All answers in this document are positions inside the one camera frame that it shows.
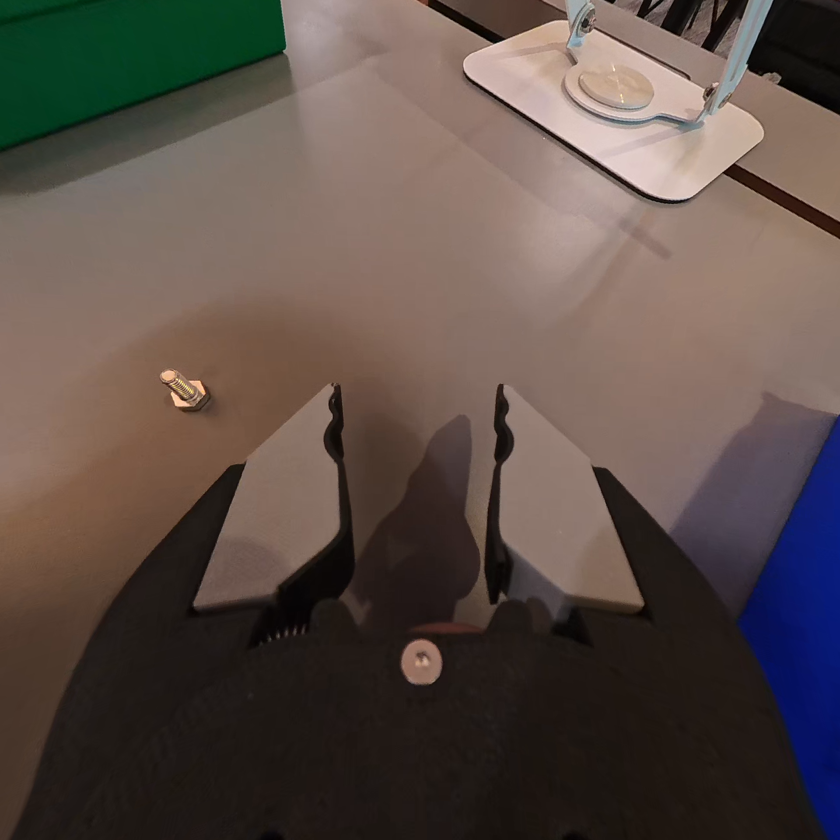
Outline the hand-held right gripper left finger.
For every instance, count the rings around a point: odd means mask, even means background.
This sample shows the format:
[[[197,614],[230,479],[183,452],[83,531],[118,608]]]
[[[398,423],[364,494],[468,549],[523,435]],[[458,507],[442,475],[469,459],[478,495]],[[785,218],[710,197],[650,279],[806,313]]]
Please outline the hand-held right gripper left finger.
[[[198,587],[199,613],[308,613],[354,572],[341,386],[324,386],[247,458]]]

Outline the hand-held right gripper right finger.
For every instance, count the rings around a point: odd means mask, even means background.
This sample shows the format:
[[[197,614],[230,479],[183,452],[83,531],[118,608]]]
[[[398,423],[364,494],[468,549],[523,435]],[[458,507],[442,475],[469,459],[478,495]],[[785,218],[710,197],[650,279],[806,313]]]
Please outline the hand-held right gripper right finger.
[[[644,598],[588,455],[510,385],[497,387],[487,510],[490,603],[535,599],[635,615]]]

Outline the short silver bolt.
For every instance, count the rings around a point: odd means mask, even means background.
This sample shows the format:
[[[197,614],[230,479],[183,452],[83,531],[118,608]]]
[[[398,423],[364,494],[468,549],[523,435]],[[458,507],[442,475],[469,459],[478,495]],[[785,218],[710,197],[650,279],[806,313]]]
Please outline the short silver bolt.
[[[187,380],[177,370],[162,371],[160,381],[170,391],[175,407],[185,413],[201,411],[211,401],[211,394],[201,381]]]

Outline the blue plastic bin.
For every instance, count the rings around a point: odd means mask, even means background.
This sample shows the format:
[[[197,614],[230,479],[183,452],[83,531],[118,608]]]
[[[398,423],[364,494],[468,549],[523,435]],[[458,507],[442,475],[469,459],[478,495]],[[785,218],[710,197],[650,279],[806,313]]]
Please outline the blue plastic bin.
[[[839,421],[738,624],[770,684],[804,787],[839,838]]]

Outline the green plastic bin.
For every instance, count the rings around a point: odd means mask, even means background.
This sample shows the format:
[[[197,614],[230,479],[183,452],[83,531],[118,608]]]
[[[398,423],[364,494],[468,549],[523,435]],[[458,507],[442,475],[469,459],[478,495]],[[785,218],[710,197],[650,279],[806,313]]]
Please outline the green plastic bin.
[[[280,1],[2,1],[1,148],[286,49]]]

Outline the white folding stand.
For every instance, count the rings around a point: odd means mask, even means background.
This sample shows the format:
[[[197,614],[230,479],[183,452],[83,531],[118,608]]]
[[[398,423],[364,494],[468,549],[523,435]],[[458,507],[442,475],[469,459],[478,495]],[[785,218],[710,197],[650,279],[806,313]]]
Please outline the white folding stand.
[[[646,197],[683,203],[763,138],[729,103],[767,18],[748,2],[718,81],[701,87],[595,29],[593,2],[464,60],[469,81]]]

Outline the black rectangular pad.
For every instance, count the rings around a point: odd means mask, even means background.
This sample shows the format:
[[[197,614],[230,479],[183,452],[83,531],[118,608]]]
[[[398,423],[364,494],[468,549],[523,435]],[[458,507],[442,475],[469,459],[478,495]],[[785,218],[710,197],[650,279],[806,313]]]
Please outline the black rectangular pad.
[[[492,44],[566,19],[563,10],[542,1],[428,1],[427,5]]]

